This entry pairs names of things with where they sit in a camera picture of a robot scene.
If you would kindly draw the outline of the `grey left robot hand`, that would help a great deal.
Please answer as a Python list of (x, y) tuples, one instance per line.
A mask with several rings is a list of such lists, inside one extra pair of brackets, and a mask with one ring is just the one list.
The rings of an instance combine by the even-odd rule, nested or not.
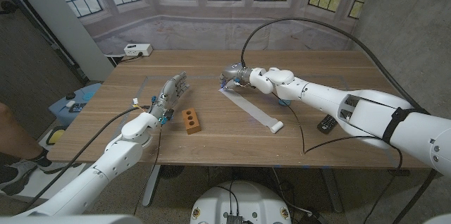
[(159, 94), (156, 95), (156, 100), (152, 104), (149, 113), (157, 119), (163, 118), (164, 113), (172, 109), (183, 93), (189, 88), (186, 79), (186, 72), (182, 71), (168, 80)]

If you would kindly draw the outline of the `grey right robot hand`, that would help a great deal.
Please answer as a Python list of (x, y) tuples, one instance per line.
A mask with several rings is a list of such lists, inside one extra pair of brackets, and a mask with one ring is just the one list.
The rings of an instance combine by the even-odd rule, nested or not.
[(245, 87), (249, 85), (251, 72), (251, 68), (245, 67), (241, 63), (226, 66), (219, 77), (221, 89), (232, 89), (234, 87)]

